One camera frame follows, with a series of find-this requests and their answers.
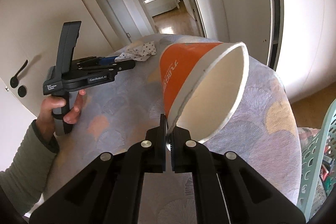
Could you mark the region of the left green sleeve forearm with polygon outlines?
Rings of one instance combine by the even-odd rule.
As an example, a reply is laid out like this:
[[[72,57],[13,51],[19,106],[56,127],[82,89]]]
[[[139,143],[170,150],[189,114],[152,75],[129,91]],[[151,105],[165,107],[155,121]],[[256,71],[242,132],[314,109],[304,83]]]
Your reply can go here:
[[[21,215],[29,212],[45,190],[59,144],[52,135],[46,141],[36,120],[29,125],[13,162],[1,172],[1,188],[15,210]]]

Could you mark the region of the left hand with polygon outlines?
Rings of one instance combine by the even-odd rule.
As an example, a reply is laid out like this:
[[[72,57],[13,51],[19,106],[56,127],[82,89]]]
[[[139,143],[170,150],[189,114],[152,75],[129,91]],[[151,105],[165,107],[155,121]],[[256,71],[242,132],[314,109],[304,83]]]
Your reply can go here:
[[[73,108],[63,118],[66,123],[75,124],[79,120],[85,95],[86,91],[84,89],[78,92]],[[55,96],[47,97],[41,104],[41,110],[35,124],[42,138],[47,143],[50,142],[55,131],[55,122],[52,116],[52,110],[64,107],[65,105],[66,100],[64,98]]]

